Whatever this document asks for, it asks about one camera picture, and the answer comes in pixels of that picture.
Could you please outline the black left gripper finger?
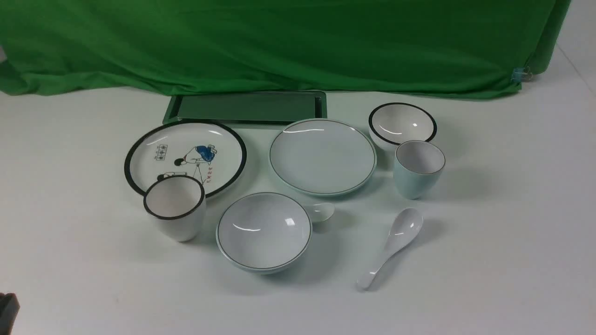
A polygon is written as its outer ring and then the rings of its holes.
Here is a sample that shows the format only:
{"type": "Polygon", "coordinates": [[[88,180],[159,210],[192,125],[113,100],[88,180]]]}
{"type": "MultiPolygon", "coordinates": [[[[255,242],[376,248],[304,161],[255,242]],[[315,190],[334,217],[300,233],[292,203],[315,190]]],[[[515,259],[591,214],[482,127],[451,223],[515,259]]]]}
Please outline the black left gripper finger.
{"type": "Polygon", "coordinates": [[[10,335],[19,313],[20,303],[14,293],[0,294],[0,334],[10,335]]]}

